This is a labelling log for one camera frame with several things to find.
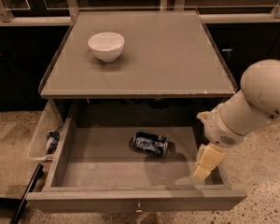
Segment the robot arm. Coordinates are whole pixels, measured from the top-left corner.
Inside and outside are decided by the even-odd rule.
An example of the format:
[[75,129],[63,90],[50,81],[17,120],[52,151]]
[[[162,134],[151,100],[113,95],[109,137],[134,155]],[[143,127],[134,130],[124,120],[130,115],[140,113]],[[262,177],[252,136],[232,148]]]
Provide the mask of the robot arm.
[[280,61],[254,63],[243,73],[241,90],[214,108],[204,121],[206,138],[234,147],[260,127],[280,120]]

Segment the open drawer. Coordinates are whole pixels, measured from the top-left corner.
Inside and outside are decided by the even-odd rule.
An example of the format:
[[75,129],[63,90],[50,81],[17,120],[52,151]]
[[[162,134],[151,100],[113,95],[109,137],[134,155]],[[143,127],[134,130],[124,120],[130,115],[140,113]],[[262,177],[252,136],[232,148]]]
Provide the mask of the open drawer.
[[[45,187],[27,200],[43,212],[230,210],[246,194],[225,182],[223,167],[205,182],[192,177],[193,110],[146,102],[72,105]],[[164,157],[133,149],[137,132],[169,140]]]

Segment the speckled floor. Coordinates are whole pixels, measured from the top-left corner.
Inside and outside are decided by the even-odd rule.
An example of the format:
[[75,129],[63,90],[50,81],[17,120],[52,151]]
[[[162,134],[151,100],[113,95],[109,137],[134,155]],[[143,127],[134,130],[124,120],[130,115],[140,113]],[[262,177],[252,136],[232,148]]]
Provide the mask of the speckled floor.
[[[0,113],[0,195],[21,196],[36,167],[28,146],[41,112]],[[30,204],[20,223],[280,223],[280,122],[257,130],[227,150],[225,167],[232,187],[247,198],[231,211],[137,214],[43,214]],[[0,224],[13,210],[0,207]]]

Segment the small object in drawer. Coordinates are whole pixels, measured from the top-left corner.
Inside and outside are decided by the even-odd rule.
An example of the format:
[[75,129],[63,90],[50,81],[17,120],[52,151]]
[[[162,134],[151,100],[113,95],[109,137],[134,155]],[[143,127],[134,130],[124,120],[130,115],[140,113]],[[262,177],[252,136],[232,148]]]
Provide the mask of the small object in drawer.
[[162,157],[167,151],[168,141],[162,135],[138,132],[133,138],[133,146],[139,150]]
[[60,139],[60,131],[49,131],[47,134],[47,154],[53,154]]

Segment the black cabinet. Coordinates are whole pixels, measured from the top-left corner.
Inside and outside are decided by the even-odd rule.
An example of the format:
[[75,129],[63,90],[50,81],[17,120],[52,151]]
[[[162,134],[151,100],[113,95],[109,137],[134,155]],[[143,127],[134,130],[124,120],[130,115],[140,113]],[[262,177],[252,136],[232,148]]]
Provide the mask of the black cabinet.
[[42,109],[37,88],[68,27],[0,27],[0,111]]
[[260,60],[280,60],[280,22],[208,24],[217,48],[237,84],[246,68]]

